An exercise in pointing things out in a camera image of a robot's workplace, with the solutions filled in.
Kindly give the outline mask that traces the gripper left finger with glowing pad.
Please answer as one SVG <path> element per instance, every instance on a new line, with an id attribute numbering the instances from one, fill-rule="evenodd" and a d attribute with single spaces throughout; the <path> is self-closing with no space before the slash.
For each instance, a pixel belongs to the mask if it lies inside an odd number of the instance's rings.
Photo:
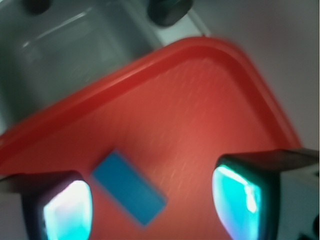
<path id="1" fill-rule="evenodd" d="M 2 240 L 87 240 L 92 224 L 92 192 L 77 171 L 1 176 Z"/>

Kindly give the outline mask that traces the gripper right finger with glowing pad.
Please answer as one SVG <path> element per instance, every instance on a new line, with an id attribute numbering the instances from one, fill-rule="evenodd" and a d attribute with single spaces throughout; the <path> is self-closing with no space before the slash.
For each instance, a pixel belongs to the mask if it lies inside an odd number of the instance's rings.
<path id="1" fill-rule="evenodd" d="M 212 196 L 233 240 L 317 240 L 320 154 L 306 148 L 224 154 L 212 173 Z"/>

